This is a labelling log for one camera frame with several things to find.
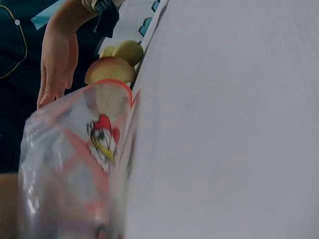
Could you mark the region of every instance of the clear plastic bag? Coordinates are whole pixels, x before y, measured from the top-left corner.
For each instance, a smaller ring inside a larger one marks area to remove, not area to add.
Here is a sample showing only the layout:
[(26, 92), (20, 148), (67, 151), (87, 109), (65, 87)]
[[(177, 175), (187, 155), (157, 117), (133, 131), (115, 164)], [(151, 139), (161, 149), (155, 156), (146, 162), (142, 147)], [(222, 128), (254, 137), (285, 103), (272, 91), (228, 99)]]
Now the clear plastic bag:
[[(122, 152), (132, 105), (124, 83), (103, 80), (27, 120), (18, 180), (19, 238), (122, 236), (131, 162)], [(131, 136), (126, 139), (125, 144), (133, 142)]]

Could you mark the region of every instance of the white surface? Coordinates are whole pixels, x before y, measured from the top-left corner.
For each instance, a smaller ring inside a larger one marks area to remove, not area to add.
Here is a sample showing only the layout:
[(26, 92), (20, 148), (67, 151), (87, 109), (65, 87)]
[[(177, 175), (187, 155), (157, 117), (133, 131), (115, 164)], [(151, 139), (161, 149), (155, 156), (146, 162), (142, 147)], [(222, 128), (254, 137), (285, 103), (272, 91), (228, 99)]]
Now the white surface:
[(127, 239), (319, 238), (318, 0), (171, 0), (141, 69)]

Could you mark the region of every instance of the hand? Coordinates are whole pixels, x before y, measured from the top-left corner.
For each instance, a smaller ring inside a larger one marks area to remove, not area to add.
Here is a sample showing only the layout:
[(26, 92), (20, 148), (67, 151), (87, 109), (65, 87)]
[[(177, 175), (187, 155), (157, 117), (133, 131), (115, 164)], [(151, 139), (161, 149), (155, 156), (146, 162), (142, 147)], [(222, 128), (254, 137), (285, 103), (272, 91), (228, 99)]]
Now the hand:
[(65, 33), (49, 22), (42, 44), (38, 109), (64, 96), (65, 89), (71, 88), (77, 63), (76, 33)]

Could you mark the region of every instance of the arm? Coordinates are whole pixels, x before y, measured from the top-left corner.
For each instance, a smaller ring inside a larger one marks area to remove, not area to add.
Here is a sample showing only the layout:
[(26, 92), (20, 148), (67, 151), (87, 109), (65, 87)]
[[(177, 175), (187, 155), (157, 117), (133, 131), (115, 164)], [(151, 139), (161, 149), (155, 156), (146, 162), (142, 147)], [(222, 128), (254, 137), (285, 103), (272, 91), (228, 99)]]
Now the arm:
[(93, 9), (86, 8), (81, 0), (67, 0), (50, 19), (49, 26), (57, 27), (64, 33), (73, 33), (96, 15)]

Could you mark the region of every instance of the yellow pear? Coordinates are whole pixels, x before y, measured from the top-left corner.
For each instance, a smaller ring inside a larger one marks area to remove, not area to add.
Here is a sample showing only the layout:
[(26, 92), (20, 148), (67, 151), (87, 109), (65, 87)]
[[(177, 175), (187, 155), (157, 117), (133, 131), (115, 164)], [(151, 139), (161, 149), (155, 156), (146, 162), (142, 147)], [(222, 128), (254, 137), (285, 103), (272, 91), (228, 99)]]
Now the yellow pear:
[(136, 41), (128, 40), (122, 42), (118, 47), (116, 47), (112, 56), (122, 58), (134, 67), (142, 60), (144, 50)]
[(114, 50), (116, 49), (115, 46), (107, 46), (101, 51), (100, 53), (100, 59), (108, 56), (112, 56)]

